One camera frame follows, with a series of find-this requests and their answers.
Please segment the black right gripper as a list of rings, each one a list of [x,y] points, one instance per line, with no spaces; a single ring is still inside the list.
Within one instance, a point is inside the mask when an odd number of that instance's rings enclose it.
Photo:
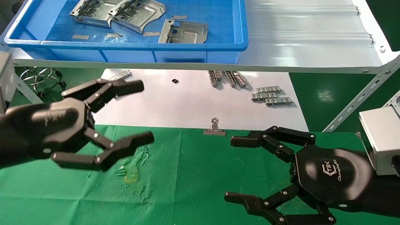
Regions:
[[[226,192],[224,200],[243,205],[247,214],[263,217],[272,225],[334,225],[336,218],[328,207],[347,212],[362,211],[365,208],[363,193],[374,174],[366,153],[346,148],[305,147],[315,144],[315,139],[314,134],[277,126],[250,131],[246,136],[232,136],[233,147],[262,147],[286,163],[295,159],[301,187],[293,184],[268,198]],[[285,143],[304,148],[295,155]],[[284,215],[277,210],[295,197],[317,214]]]

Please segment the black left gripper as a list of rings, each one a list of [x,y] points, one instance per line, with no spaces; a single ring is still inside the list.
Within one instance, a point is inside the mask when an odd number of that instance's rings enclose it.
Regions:
[[[94,130],[96,113],[115,96],[144,91],[143,81],[96,79],[62,92],[62,101],[25,104],[1,114],[1,166],[51,159],[61,168],[107,171],[138,147],[154,142],[152,132],[117,141]],[[89,141],[103,149],[97,156],[76,155]]]

